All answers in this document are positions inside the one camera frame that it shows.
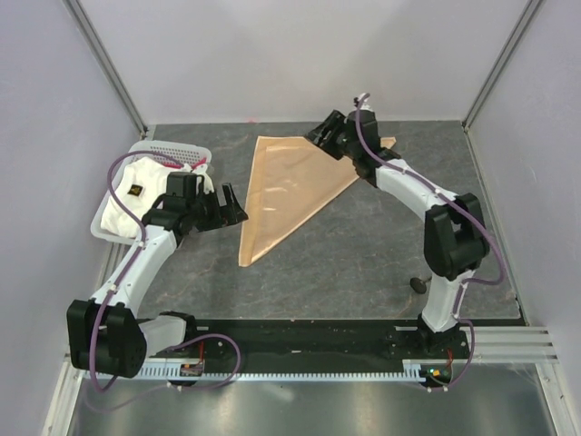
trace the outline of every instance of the metal floor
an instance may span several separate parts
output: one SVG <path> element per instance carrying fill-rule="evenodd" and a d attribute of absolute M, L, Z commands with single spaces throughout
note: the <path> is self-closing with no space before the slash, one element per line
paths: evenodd
<path fill-rule="evenodd" d="M 210 148 L 214 182 L 231 182 L 244 205 L 257 136 L 301 135 L 314 125 L 161 125 L 154 139 Z M 379 132 L 396 136 L 395 150 L 433 182 L 484 202 L 459 122 L 388 122 Z M 425 305 L 427 296 L 408 285 L 412 276 L 428 273 L 422 223 L 362 181 L 248 268 L 238 267 L 240 231 L 235 226 L 187 238 L 153 281 L 140 316 L 175 310 L 204 319 L 398 319 L 417 317 Z M 478 276 L 496 275 L 490 255 Z M 517 318 L 515 293 L 508 282 L 470 285 L 462 315 Z"/>
<path fill-rule="evenodd" d="M 87 400 L 112 407 L 159 381 L 118 381 Z M 388 382 L 241 381 L 219 391 L 162 390 L 111 414 L 79 400 L 69 436 L 550 436 L 534 365 L 473 365 L 447 393 Z"/>

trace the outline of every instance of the white wall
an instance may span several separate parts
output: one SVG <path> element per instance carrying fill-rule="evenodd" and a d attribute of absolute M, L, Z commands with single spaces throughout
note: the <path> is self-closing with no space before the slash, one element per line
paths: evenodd
<path fill-rule="evenodd" d="M 473 128 L 526 313 L 581 405 L 581 3 L 545 2 Z"/>
<path fill-rule="evenodd" d="M 149 124 L 463 118 L 526 0 L 81 0 Z"/>
<path fill-rule="evenodd" d="M 60 0 L 0 2 L 0 433 L 40 433 L 104 244 L 89 233 L 137 133 Z"/>

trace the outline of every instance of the orange fabric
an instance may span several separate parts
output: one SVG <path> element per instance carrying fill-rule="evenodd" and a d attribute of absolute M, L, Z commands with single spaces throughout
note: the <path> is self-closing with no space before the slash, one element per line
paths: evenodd
<path fill-rule="evenodd" d="M 387 148 L 395 142 L 381 139 Z M 357 179 L 350 159 L 336 161 L 303 137 L 259 136 L 238 264 L 259 260 Z"/>

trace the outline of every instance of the white towel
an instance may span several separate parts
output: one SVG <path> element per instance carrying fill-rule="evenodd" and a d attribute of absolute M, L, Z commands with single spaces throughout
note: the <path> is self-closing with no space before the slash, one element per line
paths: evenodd
<path fill-rule="evenodd" d="M 149 157 L 129 163 L 123 170 L 123 178 L 115 193 L 131 212 L 140 220 L 151 209 L 153 202 L 165 193 L 169 173 L 174 171 L 190 172 L 192 168 L 169 168 Z M 109 197 L 101 218 L 101 228 L 122 236 L 134 238 L 139 226 L 125 213 L 112 197 Z"/>

